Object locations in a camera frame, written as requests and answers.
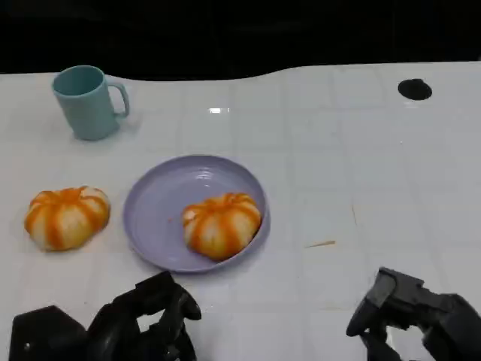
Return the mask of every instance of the pumpkin on plate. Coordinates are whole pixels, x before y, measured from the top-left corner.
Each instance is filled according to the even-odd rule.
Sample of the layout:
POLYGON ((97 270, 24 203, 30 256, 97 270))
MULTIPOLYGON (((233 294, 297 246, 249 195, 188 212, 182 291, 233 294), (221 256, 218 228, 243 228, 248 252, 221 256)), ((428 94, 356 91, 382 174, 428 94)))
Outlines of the pumpkin on plate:
POLYGON ((103 229, 109 216, 108 198, 97 188, 45 190, 30 202, 24 226, 40 248, 68 250, 103 229))
POLYGON ((226 193, 183 211, 187 245, 215 261, 241 252, 261 225, 261 212, 246 193, 226 193))

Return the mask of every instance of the mug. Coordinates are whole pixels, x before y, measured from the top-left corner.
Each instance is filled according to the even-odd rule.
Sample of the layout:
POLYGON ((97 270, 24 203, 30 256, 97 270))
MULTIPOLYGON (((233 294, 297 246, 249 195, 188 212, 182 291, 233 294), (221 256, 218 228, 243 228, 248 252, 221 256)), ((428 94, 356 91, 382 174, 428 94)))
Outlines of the mug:
POLYGON ((53 93, 59 101, 65 118, 79 139, 96 141, 118 130, 118 120, 129 115, 129 96, 126 88, 107 81, 99 68, 78 65, 60 72, 52 83, 53 93), (113 86, 120 91, 125 110, 116 113, 108 93, 113 86))

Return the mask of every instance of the plate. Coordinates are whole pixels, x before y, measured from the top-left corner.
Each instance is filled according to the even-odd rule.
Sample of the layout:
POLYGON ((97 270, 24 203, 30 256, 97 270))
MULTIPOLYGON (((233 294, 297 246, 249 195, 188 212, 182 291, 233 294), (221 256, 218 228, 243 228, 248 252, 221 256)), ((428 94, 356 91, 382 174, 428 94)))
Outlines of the plate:
POLYGON ((179 273, 202 273, 232 265, 258 249, 271 228, 268 201, 259 181, 242 165, 217 156, 182 156, 150 169, 132 187, 123 222, 136 252, 160 268, 179 273), (249 194, 257 203, 262 223, 240 253, 214 262, 186 246, 182 211, 187 205, 227 192, 249 194))

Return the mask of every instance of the white table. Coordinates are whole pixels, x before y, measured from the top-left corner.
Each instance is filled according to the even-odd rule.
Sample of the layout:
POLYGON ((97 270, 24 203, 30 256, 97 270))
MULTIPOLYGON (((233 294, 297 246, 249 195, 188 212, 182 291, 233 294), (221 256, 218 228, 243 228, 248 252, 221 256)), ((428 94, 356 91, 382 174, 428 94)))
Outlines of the white table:
MULTIPOLYGON (((203 311, 187 325, 200 361, 364 361, 362 343, 344 332, 380 265, 481 310, 479 63, 123 80, 133 114, 95 143, 73 139, 52 79, 0 76, 1 359, 15 314, 56 304, 88 326, 104 303, 158 271, 130 251, 123 203, 145 171, 188 153, 247 166, 272 210, 262 252, 218 274, 176 277, 203 311), (417 77, 431 85, 429 100, 398 94, 399 81, 417 77), (82 184, 109 195, 110 224, 79 251, 40 252, 23 230, 29 200, 82 184), (306 248, 329 240, 336 245, 306 248)), ((420 332, 393 335, 406 359, 429 359, 420 332)))

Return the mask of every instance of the small wooden stick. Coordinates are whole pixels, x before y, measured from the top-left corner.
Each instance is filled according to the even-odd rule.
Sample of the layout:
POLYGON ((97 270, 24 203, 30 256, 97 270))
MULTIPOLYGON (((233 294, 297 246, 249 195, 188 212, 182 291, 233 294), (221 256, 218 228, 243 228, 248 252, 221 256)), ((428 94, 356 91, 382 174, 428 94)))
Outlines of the small wooden stick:
POLYGON ((336 244, 336 241, 326 241, 326 242, 316 243, 316 244, 312 244, 310 246, 306 246, 304 248, 319 247, 319 246, 330 246, 332 244, 336 244))

